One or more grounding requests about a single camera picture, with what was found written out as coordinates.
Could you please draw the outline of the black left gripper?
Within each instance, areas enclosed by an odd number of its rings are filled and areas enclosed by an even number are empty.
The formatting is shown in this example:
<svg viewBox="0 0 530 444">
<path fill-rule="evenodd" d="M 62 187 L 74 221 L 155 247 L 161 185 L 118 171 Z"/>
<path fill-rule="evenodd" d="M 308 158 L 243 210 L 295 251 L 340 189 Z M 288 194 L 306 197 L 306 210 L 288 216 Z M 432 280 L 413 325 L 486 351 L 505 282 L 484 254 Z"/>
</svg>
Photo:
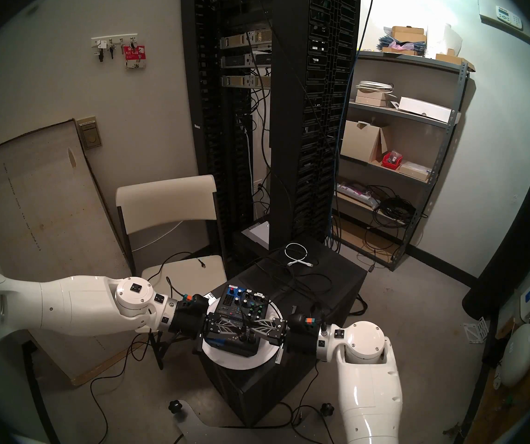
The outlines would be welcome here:
<svg viewBox="0 0 530 444">
<path fill-rule="evenodd" d="M 205 320 L 207 329 L 246 329 L 244 321 L 220 313 L 209 313 L 209 299 L 194 294 L 183 295 L 178 301 L 173 318 L 171 319 L 170 332 L 174 334 L 173 340 L 179 337 L 194 341 L 192 353 L 199 355 L 203 352 L 203 341 L 217 349 L 244 348 L 246 342 L 241 340 L 242 334 L 237 332 L 206 332 L 204 334 Z"/>
</svg>

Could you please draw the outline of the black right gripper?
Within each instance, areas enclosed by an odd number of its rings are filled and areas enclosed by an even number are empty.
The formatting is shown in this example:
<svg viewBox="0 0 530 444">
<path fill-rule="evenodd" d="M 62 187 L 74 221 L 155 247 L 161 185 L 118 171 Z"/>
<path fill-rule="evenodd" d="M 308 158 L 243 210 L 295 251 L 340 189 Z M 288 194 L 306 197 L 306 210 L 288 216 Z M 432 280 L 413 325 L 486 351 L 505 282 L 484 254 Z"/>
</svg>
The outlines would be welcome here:
<svg viewBox="0 0 530 444">
<path fill-rule="evenodd" d="M 249 335 L 279 347 L 276 364 L 282 364 L 286 353 L 298 353 L 317 360 L 320 321 L 304 314 L 291 314 L 289 319 L 259 319 L 250 323 Z"/>
</svg>

